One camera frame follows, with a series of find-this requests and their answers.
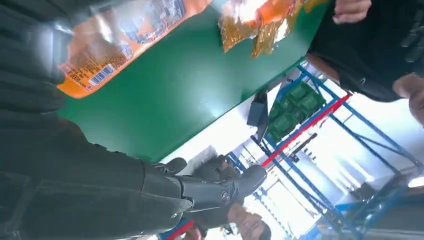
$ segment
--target finger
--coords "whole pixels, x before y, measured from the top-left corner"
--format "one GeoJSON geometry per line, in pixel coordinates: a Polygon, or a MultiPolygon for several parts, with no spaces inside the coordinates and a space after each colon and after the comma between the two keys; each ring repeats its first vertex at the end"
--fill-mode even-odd
{"type": "Polygon", "coordinates": [[[366,12],[354,13],[354,14],[342,14],[336,15],[332,19],[336,24],[356,23],[363,20],[367,16],[366,12]]]}
{"type": "Polygon", "coordinates": [[[367,12],[371,6],[370,0],[360,0],[360,1],[357,0],[354,2],[353,1],[345,2],[345,1],[343,2],[337,1],[337,4],[334,9],[337,15],[357,14],[357,13],[367,12]]]}

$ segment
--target snack package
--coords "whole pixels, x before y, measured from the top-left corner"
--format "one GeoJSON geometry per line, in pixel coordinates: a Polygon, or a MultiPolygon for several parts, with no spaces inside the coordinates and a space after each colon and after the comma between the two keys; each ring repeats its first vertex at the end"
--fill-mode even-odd
{"type": "Polygon", "coordinates": [[[220,30],[224,52],[253,38],[251,58],[270,54],[275,42],[294,28],[302,8],[309,13],[327,0],[229,0],[222,10],[220,30]]]}
{"type": "Polygon", "coordinates": [[[94,16],[73,29],[68,60],[58,66],[65,74],[58,88],[77,99],[94,93],[211,1],[130,0],[91,7],[94,16]]]}

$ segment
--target green table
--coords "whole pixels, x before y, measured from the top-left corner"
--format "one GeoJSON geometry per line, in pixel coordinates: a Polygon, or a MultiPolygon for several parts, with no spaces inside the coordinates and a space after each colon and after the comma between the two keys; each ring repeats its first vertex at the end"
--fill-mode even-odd
{"type": "Polygon", "coordinates": [[[273,54],[250,59],[252,40],[224,54],[210,6],[95,94],[68,98],[60,114],[92,143],[158,162],[301,60],[325,10],[302,12],[273,54]]]}

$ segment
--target black clothing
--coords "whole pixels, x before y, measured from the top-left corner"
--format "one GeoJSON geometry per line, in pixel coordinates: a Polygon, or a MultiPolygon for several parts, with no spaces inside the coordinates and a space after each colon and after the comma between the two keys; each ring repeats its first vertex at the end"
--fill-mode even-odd
{"type": "Polygon", "coordinates": [[[381,102],[400,97],[392,90],[401,76],[414,72],[407,62],[410,48],[402,42],[423,7],[418,0],[372,0],[367,17],[354,24],[334,23],[335,1],[310,46],[309,53],[320,57],[340,76],[343,88],[381,102]]]}
{"type": "MultiPolygon", "coordinates": [[[[203,179],[205,181],[220,182],[230,178],[238,178],[240,174],[231,165],[227,168],[222,168],[222,163],[226,158],[221,155],[215,159],[207,161],[193,172],[193,177],[203,179]]],[[[238,199],[239,203],[243,204],[243,199],[238,199]]],[[[193,220],[202,229],[214,229],[228,225],[227,214],[231,204],[227,207],[205,210],[201,212],[185,213],[184,217],[193,220]]]]}
{"type": "MultiPolygon", "coordinates": [[[[152,235],[175,227],[185,211],[227,206],[238,193],[255,190],[241,181],[167,176],[91,144],[76,124],[58,117],[63,96],[56,85],[65,78],[57,65],[67,57],[70,35],[53,20],[73,29],[78,21],[69,16],[87,19],[87,6],[108,2],[0,2],[1,240],[152,235]]],[[[262,168],[250,170],[248,180],[266,176],[262,168]]]]}

